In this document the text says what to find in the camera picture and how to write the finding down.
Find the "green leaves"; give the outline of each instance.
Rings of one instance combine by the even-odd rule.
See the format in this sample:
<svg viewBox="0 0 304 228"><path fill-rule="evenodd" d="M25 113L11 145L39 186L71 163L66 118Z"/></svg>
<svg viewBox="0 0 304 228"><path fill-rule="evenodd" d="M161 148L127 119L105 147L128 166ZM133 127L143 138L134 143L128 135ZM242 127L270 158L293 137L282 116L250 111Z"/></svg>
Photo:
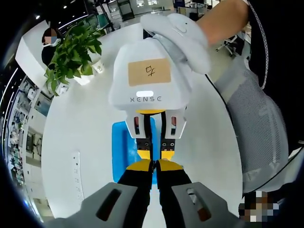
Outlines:
<svg viewBox="0 0 304 228"><path fill-rule="evenodd" d="M87 48L92 52L92 53L96 53L96 49L94 45L91 46L87 46Z"/></svg>
<svg viewBox="0 0 304 228"><path fill-rule="evenodd" d="M87 23L80 22L72 27L56 46L56 51L52 58L52 70L47 69L47 82L51 84L51 89L56 95L57 85L68 84L67 78L81 77L81 75L92 75L90 66L92 62L88 51L101 55L101 42L97 39L103 31L96 31Z"/></svg>
<svg viewBox="0 0 304 228"><path fill-rule="evenodd" d="M78 52L75 49L73 49L72 54L73 54L73 57L72 57L73 61L75 61L75 62L81 61L80 55L78 54Z"/></svg>
<svg viewBox="0 0 304 228"><path fill-rule="evenodd" d="M61 83L63 83L63 84L66 84L66 85L69 84L69 82L65 80L65 77L64 77L64 76L60 77L60 78L59 78L59 81L60 81Z"/></svg>
<svg viewBox="0 0 304 228"><path fill-rule="evenodd" d="M81 66L81 73L83 75L92 75L93 74L92 67L90 66L90 64L87 61L84 62L83 65Z"/></svg>
<svg viewBox="0 0 304 228"><path fill-rule="evenodd" d="M75 77L81 77L78 69L74 69L73 74Z"/></svg>
<svg viewBox="0 0 304 228"><path fill-rule="evenodd" d="M69 70L67 71L66 77L67 77L67 78L73 78L73 77L74 77L74 74L73 74L73 70L72 70L72 69L69 69Z"/></svg>
<svg viewBox="0 0 304 228"><path fill-rule="evenodd" d="M99 45L95 46L95 49L96 49L96 52L101 55L101 48L100 48L100 46Z"/></svg>
<svg viewBox="0 0 304 228"><path fill-rule="evenodd" d="M58 96L58 94L56 93L56 88L57 88L57 80L53 79L52 82L51 82L51 88L52 88L52 91L54 92L54 94L56 96Z"/></svg>

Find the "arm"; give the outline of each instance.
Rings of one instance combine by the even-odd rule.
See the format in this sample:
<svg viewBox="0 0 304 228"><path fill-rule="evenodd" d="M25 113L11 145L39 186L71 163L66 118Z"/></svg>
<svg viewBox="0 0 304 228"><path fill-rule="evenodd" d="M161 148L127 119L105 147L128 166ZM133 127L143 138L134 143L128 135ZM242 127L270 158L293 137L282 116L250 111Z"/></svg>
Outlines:
<svg viewBox="0 0 304 228"><path fill-rule="evenodd" d="M205 32L209 45L238 33L248 23L248 5L243 0L221 1L197 24Z"/></svg>

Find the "gray chair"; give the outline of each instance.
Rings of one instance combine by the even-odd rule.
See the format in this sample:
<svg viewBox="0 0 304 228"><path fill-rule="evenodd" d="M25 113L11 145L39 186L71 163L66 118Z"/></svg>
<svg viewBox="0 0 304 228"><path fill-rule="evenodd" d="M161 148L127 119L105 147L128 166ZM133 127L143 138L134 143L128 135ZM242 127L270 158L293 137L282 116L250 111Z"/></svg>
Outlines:
<svg viewBox="0 0 304 228"><path fill-rule="evenodd" d="M247 69L244 58L215 83L231 113L243 171L243 192L256 190L288 162L288 142L280 109ZM284 169L259 190L274 191L285 183Z"/></svg>

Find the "power outlet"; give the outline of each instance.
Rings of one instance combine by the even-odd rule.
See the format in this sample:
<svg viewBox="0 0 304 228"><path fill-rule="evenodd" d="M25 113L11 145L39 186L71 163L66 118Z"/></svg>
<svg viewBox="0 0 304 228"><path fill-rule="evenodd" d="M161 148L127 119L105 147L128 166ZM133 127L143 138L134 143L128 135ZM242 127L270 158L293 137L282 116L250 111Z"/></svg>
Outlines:
<svg viewBox="0 0 304 228"><path fill-rule="evenodd" d="M84 193L82 191L82 182L80 175L80 152L75 151L71 154L72 158L72 172L73 172L73 182L74 189L76 191L75 195L77 197L77 202L81 206L82 201L85 199Z"/></svg>

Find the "pixelated area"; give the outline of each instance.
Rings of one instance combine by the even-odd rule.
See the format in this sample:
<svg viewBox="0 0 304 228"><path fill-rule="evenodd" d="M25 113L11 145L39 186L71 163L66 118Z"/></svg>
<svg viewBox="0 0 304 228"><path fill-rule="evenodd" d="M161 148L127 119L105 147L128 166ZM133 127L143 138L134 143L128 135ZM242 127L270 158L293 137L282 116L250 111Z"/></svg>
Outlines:
<svg viewBox="0 0 304 228"><path fill-rule="evenodd" d="M245 197L245 203L240 203L240 218L247 222L269 222L279 212L279 205L267 192L256 191Z"/></svg>

